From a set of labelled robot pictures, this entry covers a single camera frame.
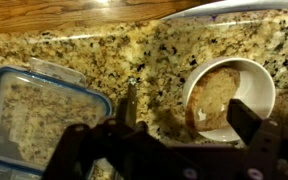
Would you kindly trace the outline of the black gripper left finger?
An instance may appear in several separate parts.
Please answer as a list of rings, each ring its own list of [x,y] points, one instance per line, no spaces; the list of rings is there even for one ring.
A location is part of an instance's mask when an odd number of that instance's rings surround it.
[[[128,84],[127,96],[119,101],[117,109],[118,119],[128,125],[134,127],[136,124],[137,111],[137,90],[134,84]]]

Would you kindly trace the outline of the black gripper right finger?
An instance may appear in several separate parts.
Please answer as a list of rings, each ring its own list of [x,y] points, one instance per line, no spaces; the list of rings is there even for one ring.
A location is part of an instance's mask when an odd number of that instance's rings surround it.
[[[245,144],[251,142],[262,122],[262,119],[239,99],[229,101],[226,119]]]

